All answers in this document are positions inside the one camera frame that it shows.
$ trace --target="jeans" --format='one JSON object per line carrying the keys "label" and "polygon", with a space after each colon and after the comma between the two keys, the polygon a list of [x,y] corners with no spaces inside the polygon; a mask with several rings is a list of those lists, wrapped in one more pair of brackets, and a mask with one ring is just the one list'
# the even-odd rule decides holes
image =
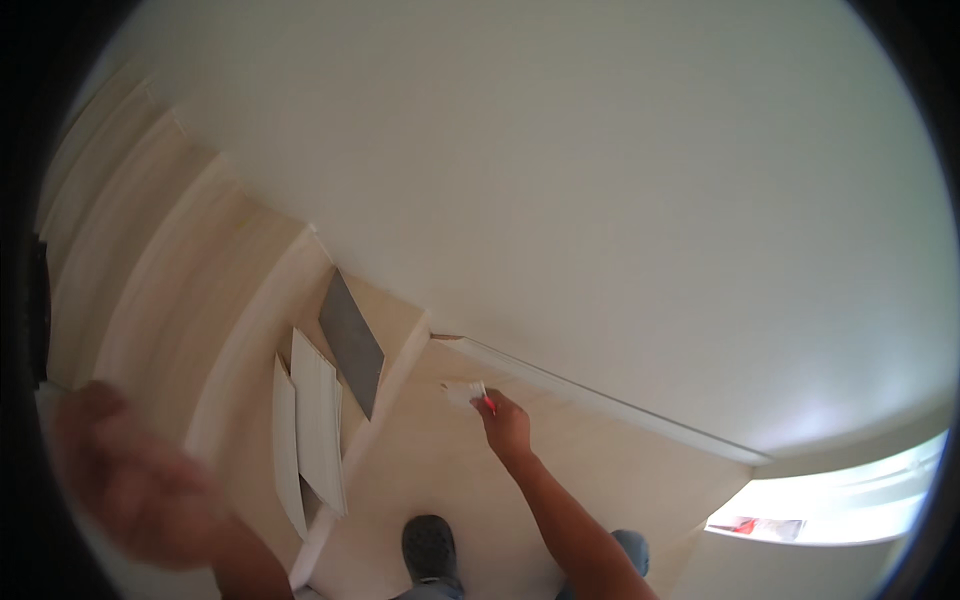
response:
{"label": "jeans", "polygon": [[[626,529],[617,529],[612,533],[613,537],[620,543],[620,547],[630,557],[630,562],[634,564],[636,572],[641,577],[646,577],[650,569],[650,549],[647,546],[647,540],[636,531],[627,531]],[[399,596],[396,600],[463,600],[464,596],[456,589],[442,582],[430,584],[416,584]],[[564,588],[557,594],[557,600],[573,600],[573,588],[569,582],[564,582]]]}

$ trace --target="wall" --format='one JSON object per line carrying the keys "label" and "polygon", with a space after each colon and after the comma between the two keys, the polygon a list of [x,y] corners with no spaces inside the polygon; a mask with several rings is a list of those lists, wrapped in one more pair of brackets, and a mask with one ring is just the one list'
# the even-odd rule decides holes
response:
{"label": "wall", "polygon": [[860,600],[871,596],[898,548],[895,540],[810,547],[705,531],[670,600]]}
{"label": "wall", "polygon": [[946,188],[846,2],[148,0],[130,57],[436,331],[778,457],[953,398]]}

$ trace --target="staircase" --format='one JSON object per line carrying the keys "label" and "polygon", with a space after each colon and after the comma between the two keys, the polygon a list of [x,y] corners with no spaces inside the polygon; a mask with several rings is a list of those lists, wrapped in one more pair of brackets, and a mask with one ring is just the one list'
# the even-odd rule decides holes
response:
{"label": "staircase", "polygon": [[[251,199],[224,157],[121,69],[65,131],[36,230],[51,278],[49,378],[116,385],[211,467],[284,566],[305,573],[292,583],[305,581],[335,519],[320,507],[304,543],[280,506],[271,382],[294,326],[336,365],[317,321],[334,267],[314,229]],[[429,330],[423,310],[346,280],[386,357],[370,420],[342,381],[349,486]]]}

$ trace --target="sneaker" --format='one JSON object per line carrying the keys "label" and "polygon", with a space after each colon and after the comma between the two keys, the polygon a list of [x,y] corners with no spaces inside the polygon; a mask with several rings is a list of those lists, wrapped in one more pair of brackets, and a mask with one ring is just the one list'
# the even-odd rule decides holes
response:
{"label": "sneaker", "polygon": [[441,582],[463,593],[457,576],[457,550],[453,532],[436,515],[420,515],[403,527],[403,561],[414,584]]}

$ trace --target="person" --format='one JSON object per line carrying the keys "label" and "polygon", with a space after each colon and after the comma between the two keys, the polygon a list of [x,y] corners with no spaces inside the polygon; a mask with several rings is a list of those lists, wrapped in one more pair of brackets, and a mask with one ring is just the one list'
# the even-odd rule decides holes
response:
{"label": "person", "polygon": [[[497,390],[488,395],[492,408],[480,400],[473,406],[566,575],[558,600],[656,599],[643,579],[649,563],[643,537],[604,530],[533,452],[526,412]],[[65,396],[54,433],[65,487],[129,557],[170,569],[210,566],[224,598],[292,597],[283,567],[229,510],[211,474],[149,433],[116,389],[92,382]],[[453,534],[440,516],[411,519],[401,550],[414,585],[399,599],[464,597]]]}

